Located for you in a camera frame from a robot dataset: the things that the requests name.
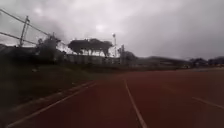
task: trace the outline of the fence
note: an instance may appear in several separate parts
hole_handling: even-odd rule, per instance
[[[25,19],[22,19],[0,8],[0,35],[17,40],[18,41],[17,46],[22,47],[26,45],[28,46],[36,45],[38,44],[39,38],[52,36],[54,34],[49,34],[47,32],[44,32],[41,29],[32,25],[28,16]],[[1,39],[0,41],[4,43],[7,43],[7,41],[10,40],[9,38],[5,38],[5,37],[2,37],[2,38],[3,39]],[[11,42],[15,42],[15,40],[10,40],[8,41],[8,43],[10,44]]]

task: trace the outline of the cloudy sky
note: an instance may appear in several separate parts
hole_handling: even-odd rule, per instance
[[[111,40],[137,56],[188,59],[224,55],[223,0],[1,0],[0,7],[66,43],[74,38]],[[0,15],[0,30],[22,24]],[[41,35],[29,29],[30,40]]]

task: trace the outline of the running track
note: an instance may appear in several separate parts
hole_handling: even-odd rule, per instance
[[[132,72],[7,128],[224,128],[224,71]]]

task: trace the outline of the white lane line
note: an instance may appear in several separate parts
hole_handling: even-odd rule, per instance
[[[131,100],[131,103],[132,103],[132,105],[133,105],[133,107],[134,107],[134,110],[135,110],[135,112],[136,112],[137,118],[138,118],[138,120],[139,120],[139,122],[140,122],[140,124],[141,124],[141,127],[142,127],[142,128],[148,128],[148,126],[146,125],[144,119],[142,118],[142,115],[140,114],[140,111],[138,110],[138,108],[137,108],[137,106],[136,106],[136,104],[135,104],[135,101],[134,101],[134,99],[133,99],[133,97],[132,97],[132,95],[131,95],[131,92],[130,92],[130,90],[129,90],[129,88],[128,88],[128,85],[127,85],[127,82],[126,82],[125,79],[124,79],[124,84],[125,84],[125,87],[126,87],[126,89],[127,89],[127,92],[128,92],[129,98],[130,98],[130,100]]]
[[[214,106],[214,107],[217,107],[217,108],[220,108],[220,109],[224,110],[224,107],[221,106],[221,105],[218,105],[218,104],[215,104],[215,103],[212,103],[210,101],[206,101],[206,100],[203,100],[203,99],[197,98],[197,97],[191,97],[191,98],[196,100],[196,101],[202,102],[204,104],[207,104],[207,105],[210,105],[210,106]]]
[[[65,101],[65,100],[67,100],[67,99],[69,99],[69,98],[71,98],[71,97],[73,97],[73,96],[75,96],[75,95],[77,95],[77,94],[79,94],[79,93],[85,91],[86,89],[88,89],[89,87],[92,87],[92,86],[94,86],[94,85],[96,85],[96,84],[92,84],[92,85],[89,85],[89,86],[87,86],[87,87],[84,87],[84,89],[81,89],[81,90],[79,90],[79,91],[77,91],[77,92],[75,92],[75,93],[73,93],[73,94],[71,94],[71,95],[69,95],[69,96],[67,96],[67,97],[65,97],[65,98],[63,98],[63,99],[61,99],[61,100],[59,100],[59,101],[57,101],[57,102],[55,102],[55,103],[53,103],[53,104],[47,106],[47,107],[45,107],[45,108],[42,108],[42,109],[40,109],[40,110],[38,110],[38,111],[32,113],[31,115],[28,115],[28,116],[26,116],[26,117],[24,117],[24,118],[22,118],[22,119],[19,119],[19,120],[15,121],[15,122],[13,122],[13,123],[11,123],[11,124],[8,124],[5,128],[12,128],[12,127],[15,127],[16,125],[19,125],[19,124],[21,124],[21,123],[27,121],[28,119],[31,119],[31,118],[33,118],[33,117],[39,115],[40,113],[42,113],[42,112],[44,112],[44,111],[46,111],[46,110],[48,110],[48,109],[50,109],[50,108],[56,106],[56,105],[59,104],[59,103],[62,103],[63,101]]]
[[[169,88],[169,87],[165,87],[165,89],[168,90],[168,91],[170,91],[170,92],[172,92],[172,93],[182,94],[181,92],[179,92],[179,91],[177,91],[177,90],[174,90],[174,89],[171,89],[171,88]],[[223,107],[223,106],[218,105],[218,104],[215,104],[215,103],[212,103],[212,102],[210,102],[210,101],[203,100],[203,99],[198,98],[198,97],[190,97],[190,98],[193,99],[193,100],[196,100],[196,101],[198,101],[198,102],[204,103],[204,104],[206,104],[206,105],[210,105],[210,106],[217,107],[217,108],[220,108],[220,109],[224,110],[224,107]]]

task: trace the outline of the grass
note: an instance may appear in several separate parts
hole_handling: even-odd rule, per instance
[[[0,66],[0,112],[94,80],[109,72],[88,71],[74,65]]]

